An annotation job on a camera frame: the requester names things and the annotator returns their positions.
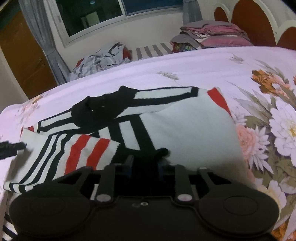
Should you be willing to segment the striped knit sweater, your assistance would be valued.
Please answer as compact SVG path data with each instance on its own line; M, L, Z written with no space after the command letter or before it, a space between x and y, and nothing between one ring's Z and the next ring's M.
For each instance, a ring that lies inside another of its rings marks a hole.
M236 125L217 88L122 86L23 126L20 140L27 151L4 183L13 197L84 166L123 163L129 155L144 169L157 159L188 170L207 166L250 185Z

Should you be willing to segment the crumpled grey clothes pile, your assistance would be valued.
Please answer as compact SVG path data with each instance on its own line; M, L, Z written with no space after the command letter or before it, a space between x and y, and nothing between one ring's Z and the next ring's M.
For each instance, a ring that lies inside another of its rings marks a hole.
M113 42L79 60L69 75L69 81L92 75L119 65L130 63L132 56L123 42Z

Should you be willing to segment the brown wooden door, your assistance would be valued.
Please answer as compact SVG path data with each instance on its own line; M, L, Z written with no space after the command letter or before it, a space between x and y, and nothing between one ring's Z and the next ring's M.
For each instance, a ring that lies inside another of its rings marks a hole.
M41 47L17 1L1 11L1 49L25 95L31 99L57 86Z

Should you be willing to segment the pink floral bed sheet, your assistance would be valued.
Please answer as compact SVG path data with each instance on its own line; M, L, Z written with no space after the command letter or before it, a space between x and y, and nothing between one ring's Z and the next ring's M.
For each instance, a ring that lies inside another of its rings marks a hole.
M129 150L169 150L169 164L214 169L272 197L277 240L295 240L295 51L230 47L117 66L1 113L1 141L26 149L1 162L1 239L9 205L84 166Z

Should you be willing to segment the left grey curtain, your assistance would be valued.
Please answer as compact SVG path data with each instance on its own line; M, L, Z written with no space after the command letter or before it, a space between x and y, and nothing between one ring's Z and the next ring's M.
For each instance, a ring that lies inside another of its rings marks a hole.
M20 0L18 4L33 37L46 56L56 83L67 83L70 70L56 49L44 2Z

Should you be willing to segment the grey curtain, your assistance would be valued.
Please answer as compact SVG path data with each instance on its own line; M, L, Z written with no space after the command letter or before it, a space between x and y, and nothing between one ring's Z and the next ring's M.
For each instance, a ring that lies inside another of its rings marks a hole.
M183 24L201 21L202 13L197 0L183 0Z
M20 0L18 4L33 37L46 56L56 83L67 83L70 70L56 49L44 2Z

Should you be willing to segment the colourful patterned cloth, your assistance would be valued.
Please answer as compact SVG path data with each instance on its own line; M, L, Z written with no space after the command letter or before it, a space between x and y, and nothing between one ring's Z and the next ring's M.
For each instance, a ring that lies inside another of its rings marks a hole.
M194 47L189 43L174 43L173 44L173 53L180 53L180 52L187 52L187 51L193 51L193 50L200 50L201 47Z

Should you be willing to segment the grey striped mattress cover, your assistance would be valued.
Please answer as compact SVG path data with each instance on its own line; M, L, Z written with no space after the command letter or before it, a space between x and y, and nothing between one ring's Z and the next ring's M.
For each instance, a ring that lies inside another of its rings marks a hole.
M149 46L138 47L131 50L132 61L164 56L171 54L172 52L173 46L169 42L152 44Z

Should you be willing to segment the stack of folded pink bedding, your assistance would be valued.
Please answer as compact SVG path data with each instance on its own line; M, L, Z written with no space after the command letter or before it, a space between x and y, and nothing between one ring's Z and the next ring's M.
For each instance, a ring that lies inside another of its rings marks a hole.
M171 44L174 43L189 43L201 49L253 45L247 33L238 26L229 22L204 20L180 27L180 33L171 39Z

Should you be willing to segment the right grey curtain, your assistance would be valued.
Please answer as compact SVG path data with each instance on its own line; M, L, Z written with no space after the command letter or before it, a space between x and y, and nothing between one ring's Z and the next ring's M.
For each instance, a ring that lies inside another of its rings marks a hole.
M197 0L183 0L183 24L201 21L202 13Z

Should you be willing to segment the red and white headboard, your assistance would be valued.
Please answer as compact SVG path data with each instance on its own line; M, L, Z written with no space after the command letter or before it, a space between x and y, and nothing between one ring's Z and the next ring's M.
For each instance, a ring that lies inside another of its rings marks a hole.
M228 21L244 30L255 46L295 50L295 14L278 1L218 1L214 19Z

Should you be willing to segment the window with white frame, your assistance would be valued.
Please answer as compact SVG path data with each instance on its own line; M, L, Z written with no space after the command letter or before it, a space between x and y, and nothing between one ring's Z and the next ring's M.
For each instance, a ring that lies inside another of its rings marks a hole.
M134 16L181 9L182 1L46 1L66 47L91 32Z

